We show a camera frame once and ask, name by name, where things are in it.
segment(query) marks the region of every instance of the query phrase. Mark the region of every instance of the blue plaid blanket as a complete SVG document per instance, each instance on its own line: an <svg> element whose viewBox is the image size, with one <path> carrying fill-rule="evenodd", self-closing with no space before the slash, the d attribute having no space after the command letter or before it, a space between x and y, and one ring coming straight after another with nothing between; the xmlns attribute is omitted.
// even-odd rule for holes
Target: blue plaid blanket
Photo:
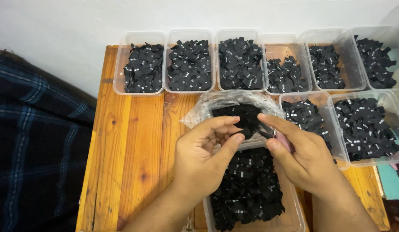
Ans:
<svg viewBox="0 0 399 232"><path fill-rule="evenodd" d="M0 231L32 231L76 207L95 109L0 55Z"/></svg>

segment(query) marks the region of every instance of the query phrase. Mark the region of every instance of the plastic bag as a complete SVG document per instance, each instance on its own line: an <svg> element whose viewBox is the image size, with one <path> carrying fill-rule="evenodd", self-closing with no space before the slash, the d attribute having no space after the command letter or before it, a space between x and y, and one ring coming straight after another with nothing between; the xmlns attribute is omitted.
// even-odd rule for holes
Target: plastic bag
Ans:
<svg viewBox="0 0 399 232"><path fill-rule="evenodd" d="M262 113L284 118L284 112L267 95L249 90L215 91L202 94L197 104L180 120L189 128L193 128L205 119L211 118L211 110L239 104L252 104L261 109ZM255 133L250 139L244 140L238 150L249 147L263 147L266 139Z"/></svg>

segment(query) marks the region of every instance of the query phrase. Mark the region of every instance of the fingernail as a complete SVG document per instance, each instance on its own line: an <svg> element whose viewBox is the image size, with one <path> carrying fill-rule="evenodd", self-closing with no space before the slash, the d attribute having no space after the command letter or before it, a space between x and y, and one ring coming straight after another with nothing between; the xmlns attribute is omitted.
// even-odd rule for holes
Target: fingernail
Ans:
<svg viewBox="0 0 399 232"><path fill-rule="evenodd" d="M245 136L243 134L238 134L237 137L235 137L235 141L237 141L238 143L242 143L242 141L244 141Z"/></svg>
<svg viewBox="0 0 399 232"><path fill-rule="evenodd" d="M268 149L275 149L276 147L278 147L278 143L276 141L271 141L267 144Z"/></svg>

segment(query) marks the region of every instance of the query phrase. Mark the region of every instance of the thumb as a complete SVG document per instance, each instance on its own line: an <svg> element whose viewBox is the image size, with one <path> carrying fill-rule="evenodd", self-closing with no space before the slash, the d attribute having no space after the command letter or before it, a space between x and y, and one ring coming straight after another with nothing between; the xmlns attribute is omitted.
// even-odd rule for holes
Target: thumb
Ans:
<svg viewBox="0 0 399 232"><path fill-rule="evenodd" d="M303 167L297 162L288 149L277 139L269 139L266 143L271 155L276 158L286 173L300 173Z"/></svg>
<svg viewBox="0 0 399 232"><path fill-rule="evenodd" d="M244 139L245 136L243 134L234 134L210 160L225 169Z"/></svg>

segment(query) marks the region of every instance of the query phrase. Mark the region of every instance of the clear plastic container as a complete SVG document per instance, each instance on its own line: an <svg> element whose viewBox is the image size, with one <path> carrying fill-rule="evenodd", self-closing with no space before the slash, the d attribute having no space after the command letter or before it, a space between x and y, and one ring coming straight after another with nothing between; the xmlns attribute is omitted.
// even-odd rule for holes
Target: clear plastic container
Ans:
<svg viewBox="0 0 399 232"><path fill-rule="evenodd" d="M305 52L305 45L300 43L294 34L264 34L260 36L260 42L264 45L265 57L264 63L266 64L270 59L280 59L281 65L288 56L294 56L301 65L301 79L305 79L308 86L307 91L312 90L312 80L310 74L309 58ZM266 77L269 80L268 69L266 69ZM268 92L272 95L280 95L281 93L271 93L269 91L269 81L267 84Z"/></svg>
<svg viewBox="0 0 399 232"><path fill-rule="evenodd" d="M164 78L163 83L165 83L165 90L167 92L171 92L171 93L178 93L178 94L197 94L197 93L206 93L209 90L205 90L205 91L172 91L171 89L169 89L168 87L168 70L166 69L166 67L171 65L171 59L169 58L169 54L171 53L171 47L176 45L176 42L178 40L181 40L182 43L185 43L187 40L208 40L208 51L209 51L209 56L211 59L211 82L212 82L212 86L209 90L212 90L215 87L215 45L214 45L214 41L213 41L213 35L210 31L206 30L206 29L176 29L176 30L172 30L168 33L168 35L166 36L166 51L165 51L165 58L164 58L164 67L162 68L162 76Z"/></svg>
<svg viewBox="0 0 399 232"><path fill-rule="evenodd" d="M125 92L124 67L129 63L128 60L130 55L129 52L132 49L130 44L133 43L136 46L142 46L145 45L145 42L152 45L156 44L164 45L165 35L159 31L136 31L136 32L130 31L122 36L119 42L118 55L116 56L114 82L112 85L115 93L120 95L155 97L161 95L161 93L164 91L164 85L162 84L162 87L158 92L147 92L147 93Z"/></svg>
<svg viewBox="0 0 399 232"><path fill-rule="evenodd" d="M307 99L317 105L319 113L324 119L324 127L330 134L330 143L333 146L331 154L336 159L338 168L346 170L350 166L350 161L330 94L323 90L284 93L279 97L279 102L281 105L282 102L296 103Z"/></svg>
<svg viewBox="0 0 399 232"><path fill-rule="evenodd" d="M257 220L248 224L237 222L231 232L303 232L305 231L305 223L301 212L300 203L295 192L295 187L287 179L282 166L274 159L274 170L278 175L280 189L283 192L282 204L285 213L263 222ZM208 197L203 200L205 211L205 219L208 232L216 232L214 214L212 213L211 200Z"/></svg>
<svg viewBox="0 0 399 232"><path fill-rule="evenodd" d="M399 145L399 102L397 101L393 92L389 90L368 90L363 92L350 92L331 95L333 103L344 99L354 98L375 98L378 100L378 106L390 108L391 111L386 110L384 120L397 136L398 139L396 140L396 143ZM364 159L350 162L350 164L355 167L374 166L390 163L399 163L399 152L389 157L384 156L380 158Z"/></svg>
<svg viewBox="0 0 399 232"><path fill-rule="evenodd" d="M304 32L300 36L300 40L305 43L305 52L309 59L314 90L325 90L327 92L359 91L367 86L366 73L356 51L357 45L350 33L343 29L312 29ZM334 45L337 54L340 55L338 67L341 68L341 78L346 84L344 89L322 89L318 86L308 49L313 45Z"/></svg>
<svg viewBox="0 0 399 232"><path fill-rule="evenodd" d="M390 72L395 72L399 68L399 35L392 26L369 26L369 27L356 27L348 31L354 38L354 35L358 35L357 40L364 38L378 40L382 44L382 49L390 47L392 50L388 52L388 56L391 60L397 60L397 64L387 68ZM360 53L356 46L355 48L357 55L361 61ZM362 69L367 75L367 72L362 63ZM367 87L374 90L375 88L370 85L368 77L366 77Z"/></svg>
<svg viewBox="0 0 399 232"><path fill-rule="evenodd" d="M263 58L260 61L260 67L263 71L263 87L260 90L250 90L250 91L256 91L256 92L263 92L267 89L268 87L268 81L267 81L267 64L264 63L265 60L265 50L264 46L259 40L260 33L258 30L255 29L221 29L217 32L217 35L215 37L215 66L216 66L216 77L217 77L217 82L218 82L218 87L220 90L225 91L221 87L221 77L220 77L220 56L219 56L219 45L221 41L227 40L227 39L235 39L239 37L244 37L244 40L254 40L255 44L258 44L258 46L261 48L262 53L263 53Z"/></svg>

